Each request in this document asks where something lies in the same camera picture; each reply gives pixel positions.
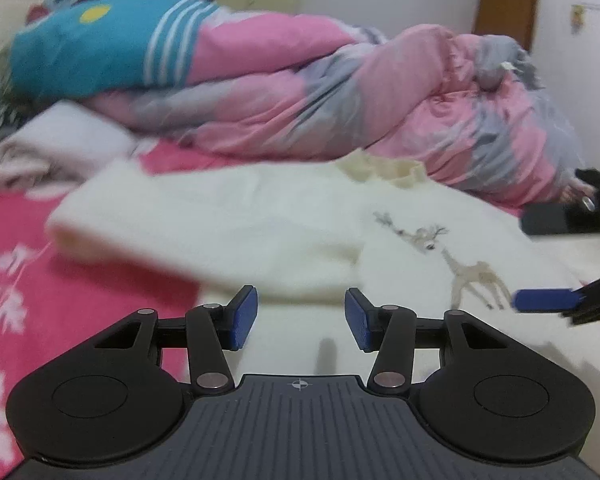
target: black circular motor housing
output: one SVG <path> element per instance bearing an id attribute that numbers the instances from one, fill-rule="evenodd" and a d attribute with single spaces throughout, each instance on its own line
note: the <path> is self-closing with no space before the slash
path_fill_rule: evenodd
<path id="1" fill-rule="evenodd" d="M 525 349 L 472 350 L 418 393 L 430 429 L 490 462 L 541 463 L 577 454 L 596 407 L 577 377 Z"/>
<path id="2" fill-rule="evenodd" d="M 173 428 L 184 404 L 179 384 L 129 352 L 76 349 L 20 381 L 6 411 L 24 454 L 96 466 L 146 449 Z"/>

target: white stripe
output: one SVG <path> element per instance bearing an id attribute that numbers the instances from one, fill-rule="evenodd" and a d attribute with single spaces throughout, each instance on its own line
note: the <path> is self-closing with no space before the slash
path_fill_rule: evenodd
<path id="1" fill-rule="evenodd" d="M 149 41 L 149 45 L 146 48 L 146 53 L 144 54 L 144 84 L 145 86 L 149 86 L 153 82 L 152 77 L 152 65 L 154 64 L 154 56 L 155 56 L 155 47 L 158 44 L 158 38 L 162 33 L 162 29 L 164 28 L 164 24 L 169 19 L 179 7 L 183 6 L 189 0 L 180 0 L 177 4 L 175 4 L 171 9 L 167 10 L 164 15 L 160 18 L 157 27 L 155 27 L 154 33 L 151 36 L 151 40 Z"/>
<path id="2" fill-rule="evenodd" d="M 184 74 L 183 74 L 183 72 L 184 72 L 184 61 L 185 61 L 185 58 L 186 58 L 186 55 L 187 55 L 187 50 L 189 48 L 189 40 L 191 39 L 191 32 L 193 30 L 194 22 L 196 21 L 196 18 L 202 12 L 205 12 L 206 10 L 209 10 L 214 5 L 215 4 L 209 4 L 204 9 L 200 10 L 200 12 L 195 13 L 193 16 L 191 16 L 189 18 L 189 22 L 187 23 L 187 26 L 184 29 L 182 43 L 180 44 L 180 51 L 178 52 L 178 60 L 176 62 L 175 79 L 174 79 L 174 81 L 175 81 L 176 84 L 180 84 L 181 83 L 181 79 L 183 79 L 183 77 L 184 77 Z"/>
<path id="3" fill-rule="evenodd" d="M 199 6 L 202 5 L 202 3 L 202 1 L 197 1 L 193 5 L 190 5 L 184 10 L 181 10 L 180 14 L 178 14 L 178 17 L 175 20 L 173 20 L 173 23 L 171 23 L 171 29 L 167 34 L 166 41 L 164 42 L 164 47 L 162 48 L 162 59 L 160 60 L 160 72 L 158 76 L 158 83 L 160 83 L 160 85 L 162 86 L 167 84 L 167 64 L 169 63 L 171 49 L 173 48 L 173 40 L 175 40 L 176 34 L 178 33 L 178 27 L 180 25 L 180 22 L 184 19 L 185 15 L 188 12 L 197 9 Z"/>

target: yellow circle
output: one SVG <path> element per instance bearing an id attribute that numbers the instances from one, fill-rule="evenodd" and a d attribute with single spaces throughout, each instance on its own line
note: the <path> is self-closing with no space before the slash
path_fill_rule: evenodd
<path id="1" fill-rule="evenodd" d="M 80 23 L 97 22 L 111 10 L 110 5 L 96 5 L 91 9 L 85 10 L 80 16 Z"/>

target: teal fabric with white stripes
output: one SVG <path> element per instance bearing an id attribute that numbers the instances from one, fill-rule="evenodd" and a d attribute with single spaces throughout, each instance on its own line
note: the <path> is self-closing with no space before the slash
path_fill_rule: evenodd
<path id="1" fill-rule="evenodd" d="M 208 0 L 89 0 L 24 28 L 11 47 L 17 91 L 43 99 L 185 85 Z"/>

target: reindeer print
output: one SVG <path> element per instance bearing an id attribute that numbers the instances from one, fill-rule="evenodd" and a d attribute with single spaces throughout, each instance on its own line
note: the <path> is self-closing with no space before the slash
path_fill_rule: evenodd
<path id="1" fill-rule="evenodd" d="M 394 221 L 388 213 L 375 213 L 376 221 L 391 229 L 396 235 L 410 243 L 418 252 L 427 254 L 429 251 L 435 250 L 439 245 L 438 237 L 448 234 L 448 229 L 439 225 L 432 225 L 428 228 L 420 228 L 414 234 L 411 234 L 404 229 L 399 229 L 395 226 Z M 460 308 L 462 300 L 462 292 L 467 290 L 478 298 L 489 309 L 493 310 L 495 303 L 500 310 L 504 310 L 504 304 L 500 299 L 500 295 L 504 300 L 511 304 L 511 293 L 502 279 L 491 269 L 486 262 L 477 262 L 475 265 L 466 266 L 458 262 L 446 248 L 442 249 L 442 257 L 444 258 L 449 269 L 453 273 L 454 280 L 451 285 L 451 308 Z M 494 301 L 487 300 L 481 294 L 474 284 L 481 285 L 487 289 Z"/>

